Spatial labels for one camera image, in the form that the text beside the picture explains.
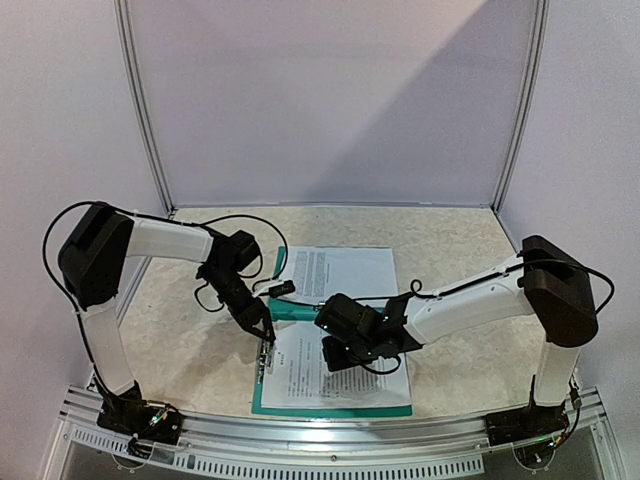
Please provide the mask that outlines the folder cover metal clip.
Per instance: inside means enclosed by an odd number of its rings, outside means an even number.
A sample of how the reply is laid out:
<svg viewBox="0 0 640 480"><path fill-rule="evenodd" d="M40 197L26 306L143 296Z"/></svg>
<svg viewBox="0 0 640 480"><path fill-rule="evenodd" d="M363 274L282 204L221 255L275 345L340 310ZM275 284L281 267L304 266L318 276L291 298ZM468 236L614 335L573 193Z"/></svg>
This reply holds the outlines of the folder cover metal clip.
<svg viewBox="0 0 640 480"><path fill-rule="evenodd" d="M265 374L272 372L274 353L275 345L263 341L257 359L257 374L260 379L262 379Z"/></svg>

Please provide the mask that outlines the green file folder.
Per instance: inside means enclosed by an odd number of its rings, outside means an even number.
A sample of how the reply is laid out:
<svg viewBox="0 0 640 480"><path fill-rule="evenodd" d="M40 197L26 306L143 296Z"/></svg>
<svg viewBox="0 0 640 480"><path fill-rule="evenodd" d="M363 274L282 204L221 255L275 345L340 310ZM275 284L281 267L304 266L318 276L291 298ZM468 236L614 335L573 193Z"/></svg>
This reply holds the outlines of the green file folder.
<svg viewBox="0 0 640 480"><path fill-rule="evenodd" d="M368 369L331 372L315 326L320 304L336 293L380 309L397 294L389 247L280 248L274 272L293 293L269 301L277 339L258 357L252 412L301 418L390 418L413 413L407 365L379 359Z"/></svg>

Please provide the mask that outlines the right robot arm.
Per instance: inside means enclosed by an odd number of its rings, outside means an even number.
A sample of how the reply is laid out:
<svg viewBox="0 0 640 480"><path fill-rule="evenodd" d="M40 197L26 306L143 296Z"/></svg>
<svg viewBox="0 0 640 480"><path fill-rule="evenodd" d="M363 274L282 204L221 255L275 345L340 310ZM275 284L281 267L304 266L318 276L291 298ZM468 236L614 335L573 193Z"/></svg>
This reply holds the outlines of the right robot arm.
<svg viewBox="0 0 640 480"><path fill-rule="evenodd" d="M396 359L453 333L498 320L535 316L544 330L532 402L517 415L517 427L537 436L552 424L555 407L569 391L579 353L599 330L592 277L578 262L542 236L525 238L521 250L499 265L441 289L391 297L381 310L338 293L314 320L323 331L327 368L338 372Z"/></svg>

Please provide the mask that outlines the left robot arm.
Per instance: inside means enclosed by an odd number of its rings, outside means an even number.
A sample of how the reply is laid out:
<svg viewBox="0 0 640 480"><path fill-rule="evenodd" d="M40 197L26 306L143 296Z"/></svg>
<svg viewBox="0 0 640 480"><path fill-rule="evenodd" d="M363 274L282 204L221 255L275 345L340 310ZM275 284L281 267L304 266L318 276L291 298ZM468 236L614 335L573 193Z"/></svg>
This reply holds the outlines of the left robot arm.
<svg viewBox="0 0 640 480"><path fill-rule="evenodd" d="M197 264L197 278L216 292L245 332L276 339L270 311L240 273L260 256L255 238L242 230L225 235L207 226L134 215L90 202L58 254L64 287L78 310L79 328L100 393L117 397L108 410L128 434L148 426L148 412L131 397L137 382L127 362L117 319L125 262L132 257Z"/></svg>

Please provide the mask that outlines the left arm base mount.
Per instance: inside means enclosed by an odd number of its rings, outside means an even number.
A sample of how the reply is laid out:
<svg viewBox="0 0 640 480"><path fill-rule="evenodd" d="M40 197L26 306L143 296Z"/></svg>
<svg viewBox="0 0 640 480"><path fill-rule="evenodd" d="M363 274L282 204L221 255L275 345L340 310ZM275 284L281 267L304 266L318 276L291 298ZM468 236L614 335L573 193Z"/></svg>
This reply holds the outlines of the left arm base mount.
<svg viewBox="0 0 640 480"><path fill-rule="evenodd" d="M105 394L97 425L140 440L176 446L184 415L173 405L145 400L137 382L121 395Z"/></svg>

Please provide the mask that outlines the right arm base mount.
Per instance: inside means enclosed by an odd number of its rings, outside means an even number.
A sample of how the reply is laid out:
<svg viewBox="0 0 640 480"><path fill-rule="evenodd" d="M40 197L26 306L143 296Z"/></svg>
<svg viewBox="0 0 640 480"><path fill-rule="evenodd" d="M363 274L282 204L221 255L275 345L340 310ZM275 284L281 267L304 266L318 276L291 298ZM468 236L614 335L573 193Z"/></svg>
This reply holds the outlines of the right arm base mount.
<svg viewBox="0 0 640 480"><path fill-rule="evenodd" d="M564 405L541 407L533 400L527 406L487 414L483 417L485 432L491 446L538 440L549 448L558 448L575 432L581 414L582 401L572 403L575 418L569 421Z"/></svg>

